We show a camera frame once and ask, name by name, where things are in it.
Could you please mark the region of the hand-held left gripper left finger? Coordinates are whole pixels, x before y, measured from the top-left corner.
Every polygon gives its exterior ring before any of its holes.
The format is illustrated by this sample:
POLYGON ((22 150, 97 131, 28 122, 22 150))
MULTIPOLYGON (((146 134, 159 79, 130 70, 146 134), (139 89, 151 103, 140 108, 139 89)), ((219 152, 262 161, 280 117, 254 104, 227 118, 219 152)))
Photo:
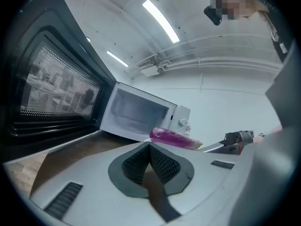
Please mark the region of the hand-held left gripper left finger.
POLYGON ((108 175, 108 167, 116 157, 139 145, 134 143, 78 160, 38 188, 32 201, 45 209, 69 182, 73 182, 82 185, 82 189, 63 217, 64 223, 164 224, 149 200, 124 195, 108 175))

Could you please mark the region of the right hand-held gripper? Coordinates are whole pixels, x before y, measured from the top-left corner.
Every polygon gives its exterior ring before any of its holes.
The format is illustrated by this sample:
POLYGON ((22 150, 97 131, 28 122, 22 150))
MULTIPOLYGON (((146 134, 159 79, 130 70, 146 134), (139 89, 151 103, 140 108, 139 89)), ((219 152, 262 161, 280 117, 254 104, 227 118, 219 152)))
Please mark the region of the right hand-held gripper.
POLYGON ((243 148, 253 143, 253 130, 240 130, 227 133, 226 144, 215 143, 203 148, 204 153, 238 154, 243 148))

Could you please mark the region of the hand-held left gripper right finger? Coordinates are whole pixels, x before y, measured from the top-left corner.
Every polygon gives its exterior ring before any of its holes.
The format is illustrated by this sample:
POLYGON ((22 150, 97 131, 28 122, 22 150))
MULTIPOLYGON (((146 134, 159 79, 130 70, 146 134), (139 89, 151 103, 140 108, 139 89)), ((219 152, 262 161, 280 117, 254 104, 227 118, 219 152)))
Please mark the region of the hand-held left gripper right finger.
POLYGON ((230 173, 230 169, 212 165, 215 160, 236 163, 238 155, 187 150, 171 145, 158 144, 172 153, 189 160, 194 167, 194 177, 183 192, 167 196, 158 176, 149 168, 149 201, 154 210, 170 221, 184 215, 207 198, 230 173))

